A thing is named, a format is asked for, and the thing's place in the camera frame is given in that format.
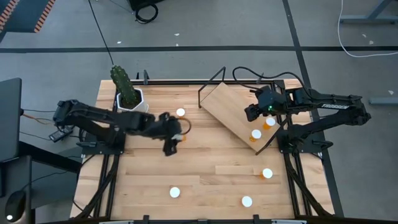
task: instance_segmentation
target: desk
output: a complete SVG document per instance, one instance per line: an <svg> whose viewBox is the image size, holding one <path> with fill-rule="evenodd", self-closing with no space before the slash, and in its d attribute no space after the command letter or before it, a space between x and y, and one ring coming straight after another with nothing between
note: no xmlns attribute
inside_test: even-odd
<svg viewBox="0 0 398 224"><path fill-rule="evenodd" d="M276 139L255 156L246 143L204 108L198 108L201 85L183 82L155 85L161 81L151 82L150 85L136 85L144 92L149 112L157 116L169 111L175 115L177 108L185 108L185 117L192 122L192 130L187 140L178 144L178 153L170 157L164 156L162 141L127 136L126 150L119 160L112 220L142 220L143 215L149 215L151 220L252 219L254 214L261 219L294 217L284 157ZM284 82L286 89L300 86L297 80ZM229 86L245 97L248 104L256 102L247 88ZM201 95L205 97L215 87L208 85ZM111 110L115 91L111 80L103 80L96 106ZM309 113L300 113L292 120L298 124L311 122ZM321 160L311 154L300 157L307 187L323 207L333 213ZM97 155L81 169L75 194L79 206L85 206L96 192L102 161L103 156ZM264 168L272 169L271 179L260 178ZM173 186L180 188L179 198L170 197L169 190ZM297 187L296 191L303 213L301 193ZM245 195L253 199L250 208L241 205ZM107 198L105 193L100 216L105 214ZM71 217L79 212L73 207Z"/></svg>

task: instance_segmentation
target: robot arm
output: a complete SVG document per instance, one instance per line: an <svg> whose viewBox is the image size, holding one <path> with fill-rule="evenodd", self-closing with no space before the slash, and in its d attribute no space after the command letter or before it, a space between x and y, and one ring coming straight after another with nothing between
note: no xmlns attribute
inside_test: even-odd
<svg viewBox="0 0 398 224"><path fill-rule="evenodd" d="M306 139L310 134L326 129L347 125L363 125L371 115L361 102L360 96L338 96L321 94L313 89L297 88L286 90L284 94L272 91L269 86L253 91L258 104L249 105L246 109L248 121L254 121L260 115L292 115L299 112L311 111L317 108L338 110L337 113L324 117L306 125L293 124L287 130L278 134L282 138L282 147L297 147L297 143Z"/></svg>
<svg viewBox="0 0 398 224"><path fill-rule="evenodd" d="M166 156L177 152L176 145L182 138L178 118L169 113L161 114L156 121L153 114L137 111L117 113L88 106L77 100L59 101L53 120L57 127L78 126L110 147L117 144L121 133L165 140ZM102 127L95 121L112 124L114 128Z"/></svg>

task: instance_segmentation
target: wooden board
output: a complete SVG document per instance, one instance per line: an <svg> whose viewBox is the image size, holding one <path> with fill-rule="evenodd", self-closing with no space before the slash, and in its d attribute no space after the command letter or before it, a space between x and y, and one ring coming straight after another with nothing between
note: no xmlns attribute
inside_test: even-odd
<svg viewBox="0 0 398 224"><path fill-rule="evenodd" d="M298 87L297 80L286 80L287 88ZM164 111L175 114L177 108L185 108L186 118L193 125L187 140L178 145L178 153L165 157L163 142L128 136L126 153L121 156L114 195L113 220L150 219L252 219L293 218L289 186L282 154L275 141L260 155L234 133L215 119L204 108L198 108L199 85L153 85L142 88L150 105L149 112L159 115ZM205 97L216 85L202 91ZM245 87L230 85L248 103L256 103L256 97ZM96 106L111 109L115 87L104 80L98 92ZM309 113L300 113L293 122L310 122ZM84 207L96 189L103 156L95 156L81 169L75 201ZM314 197L333 213L330 194L322 162L310 154L301 155L305 180ZM260 178L261 170L270 168L271 179ZM169 190L181 189L179 198L170 198ZM298 199L303 212L301 193ZM248 195L253 206L244 208L241 197ZM104 215L107 192L103 198L101 215ZM71 216L80 211L73 206Z"/></svg>
<svg viewBox="0 0 398 224"><path fill-rule="evenodd" d="M263 116L249 122L244 109L250 103L224 83L220 83L200 104L256 152L260 151L267 144L279 128L279 124L275 124L269 130L263 129L262 125L266 122L266 118ZM249 137L251 131L255 129L261 131L261 138L252 142Z"/></svg>

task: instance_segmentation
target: metal table leg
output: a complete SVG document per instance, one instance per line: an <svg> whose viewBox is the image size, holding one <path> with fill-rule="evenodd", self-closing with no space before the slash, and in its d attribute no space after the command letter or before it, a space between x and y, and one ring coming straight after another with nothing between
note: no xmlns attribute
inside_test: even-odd
<svg viewBox="0 0 398 224"><path fill-rule="evenodd" d="M398 16L379 16L393 0L382 0L367 16L341 16L340 22L398 22Z"/></svg>
<svg viewBox="0 0 398 224"><path fill-rule="evenodd" d="M398 105L398 97L372 97L369 99L372 105Z"/></svg>
<svg viewBox="0 0 398 224"><path fill-rule="evenodd" d="M19 155L32 157L32 160L52 167L63 169L69 172L79 173L81 163L58 154L39 149L31 144L19 141Z"/></svg>

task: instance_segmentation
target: cactus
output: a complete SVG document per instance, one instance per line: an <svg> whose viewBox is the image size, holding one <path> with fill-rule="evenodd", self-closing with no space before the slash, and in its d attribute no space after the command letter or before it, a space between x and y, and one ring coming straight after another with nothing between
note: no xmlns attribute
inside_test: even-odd
<svg viewBox="0 0 398 224"><path fill-rule="evenodd" d="M134 89L126 71L120 66L113 66L111 78L122 96L122 105L132 109L140 102L140 96Z"/></svg>

